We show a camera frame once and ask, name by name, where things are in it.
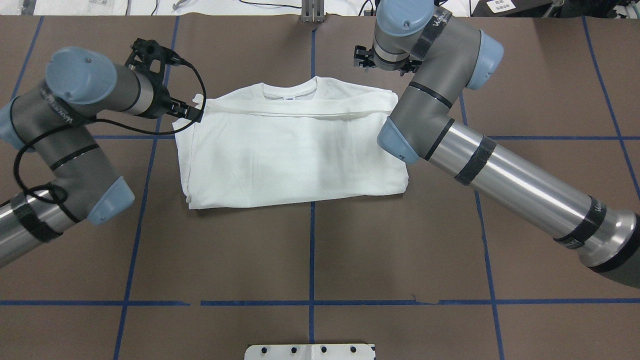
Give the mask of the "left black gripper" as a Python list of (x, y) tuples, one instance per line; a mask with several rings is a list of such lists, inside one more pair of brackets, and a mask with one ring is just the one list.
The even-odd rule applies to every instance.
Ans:
[(202, 119), (200, 109), (172, 98), (164, 86), (158, 88), (153, 85), (141, 85), (135, 102), (135, 116), (156, 119), (164, 115), (189, 121), (201, 121)]

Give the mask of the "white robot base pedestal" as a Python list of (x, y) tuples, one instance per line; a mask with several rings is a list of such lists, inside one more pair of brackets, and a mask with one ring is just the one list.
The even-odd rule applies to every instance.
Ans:
[(255, 344), (247, 347), (245, 360), (375, 360), (373, 344)]

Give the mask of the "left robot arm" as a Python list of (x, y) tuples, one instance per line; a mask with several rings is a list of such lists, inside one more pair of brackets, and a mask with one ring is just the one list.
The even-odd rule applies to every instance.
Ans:
[(171, 48), (138, 38), (124, 65), (86, 48), (65, 47), (45, 77), (1, 109), (1, 138), (17, 154), (20, 191), (1, 205), (1, 265), (61, 237), (84, 220), (103, 224), (135, 201), (87, 126), (107, 123), (102, 111), (144, 119), (168, 115), (192, 126), (203, 107), (170, 96), (166, 66), (194, 65)]

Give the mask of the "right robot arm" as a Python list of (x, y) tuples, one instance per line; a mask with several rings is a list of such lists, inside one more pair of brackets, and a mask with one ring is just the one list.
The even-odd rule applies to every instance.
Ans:
[(357, 68), (412, 73), (377, 144), (414, 164), (428, 161), (575, 251), (608, 280), (640, 285), (639, 215), (616, 210), (450, 116), (464, 89), (476, 91), (505, 48), (432, 0), (382, 0), (371, 48), (354, 48)]

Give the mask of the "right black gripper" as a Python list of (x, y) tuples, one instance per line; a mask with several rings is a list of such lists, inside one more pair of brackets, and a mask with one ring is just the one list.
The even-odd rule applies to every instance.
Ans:
[(373, 48), (361, 45), (354, 46), (354, 67), (362, 69), (378, 68), (384, 71), (399, 71), (403, 76), (407, 73), (416, 73), (419, 70), (419, 60), (409, 58), (390, 62), (382, 59)]

